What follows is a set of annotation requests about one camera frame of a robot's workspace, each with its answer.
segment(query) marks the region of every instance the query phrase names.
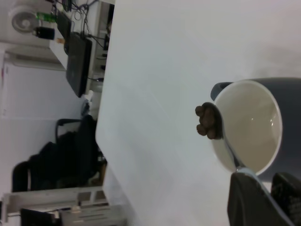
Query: spoon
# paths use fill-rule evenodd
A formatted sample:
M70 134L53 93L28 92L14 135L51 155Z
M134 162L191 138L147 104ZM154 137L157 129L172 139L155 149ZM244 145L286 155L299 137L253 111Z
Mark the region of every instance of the spoon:
M224 126L224 120L222 118L222 114L221 114L220 110L217 108L217 106L215 106L214 104L209 103L209 102L204 103L203 106L204 107L211 107L212 110L214 111L214 114L216 116L216 121L217 121L217 127L218 127L217 137L218 137L218 139L221 138L221 139L224 140L227 151L229 152L230 156L232 157L232 160L234 162L236 170L238 170L239 168L245 168L246 167L245 164L238 157L238 155L236 154L234 148L232 147L229 140L227 139L225 126Z

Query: white table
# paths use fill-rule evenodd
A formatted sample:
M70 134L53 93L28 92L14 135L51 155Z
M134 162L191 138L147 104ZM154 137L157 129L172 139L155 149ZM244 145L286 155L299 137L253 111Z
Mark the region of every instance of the white table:
M86 4L87 0L76 0L75 1L78 6L82 4ZM93 36L99 36L99 33L101 30L105 30L106 24L101 24L101 10L102 10L102 2L109 3L109 4L115 4L115 0L99 0L95 2L93 5L89 8L89 13L87 15L87 24L90 30L90 34ZM60 4L57 4L57 7L59 10L63 10L62 6ZM82 20L76 20L74 18L74 13L72 15L72 12L66 13L67 16L74 22L71 25L71 28L74 32L81 32L82 31ZM55 25L55 39L51 40L49 42L49 47L54 53L54 55L57 57L57 59L61 62L63 67L67 69L68 64L68 56L64 51L63 44L57 43L57 38L63 38L61 33L58 31L57 26ZM97 43L94 39L91 39L92 41L92 50L91 50L91 58L90 58L90 65L89 65L89 72L88 77L93 78L94 75L97 73L95 72L95 62L96 62L96 51L97 51ZM87 87L86 87L86 94L89 92L91 86L91 80L87 80Z
M110 166L107 166L104 181L103 191L105 193L106 200L110 206L120 205L127 218L128 226L144 226L138 219L132 205L124 194L118 180L112 172Z
M196 132L213 85L301 77L301 2L117 0L96 140L146 226L228 225L231 173Z

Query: green bottle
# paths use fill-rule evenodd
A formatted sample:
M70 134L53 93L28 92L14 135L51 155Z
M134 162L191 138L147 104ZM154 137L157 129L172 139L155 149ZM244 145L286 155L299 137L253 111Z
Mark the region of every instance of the green bottle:
M36 18L38 20L47 21L50 23L56 22L56 15L53 15L53 14L37 12Z

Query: black chair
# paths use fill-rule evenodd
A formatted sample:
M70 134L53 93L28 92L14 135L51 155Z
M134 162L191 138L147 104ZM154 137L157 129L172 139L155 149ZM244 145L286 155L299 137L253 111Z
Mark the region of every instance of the black chair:
M60 126L80 122L77 132L58 136ZM82 120L60 119L55 127L56 144L49 142L39 154L15 166L13 192L83 186L96 174L102 156L95 141L96 121L87 115Z

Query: brown food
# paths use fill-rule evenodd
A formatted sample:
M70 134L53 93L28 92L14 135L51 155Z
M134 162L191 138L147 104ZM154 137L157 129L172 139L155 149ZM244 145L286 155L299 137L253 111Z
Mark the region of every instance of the brown food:
M200 135L206 136L207 131L202 125L197 125L197 131Z
M209 139L217 138L217 125L214 110L211 107L198 106L196 107L196 115L199 117L199 125L197 131L200 135L206 136Z
M206 129L211 128L212 126L214 126L214 111L212 110L212 108L206 108L205 110L205 114L203 117L203 125Z
M204 107L203 106L197 106L196 107L196 115L198 116L198 117L202 117L203 116L203 114L204 114Z
M207 137L208 137L210 140L214 139L215 136L216 136L216 130L215 130L215 128L211 128L210 130L208 130L208 132L207 132Z

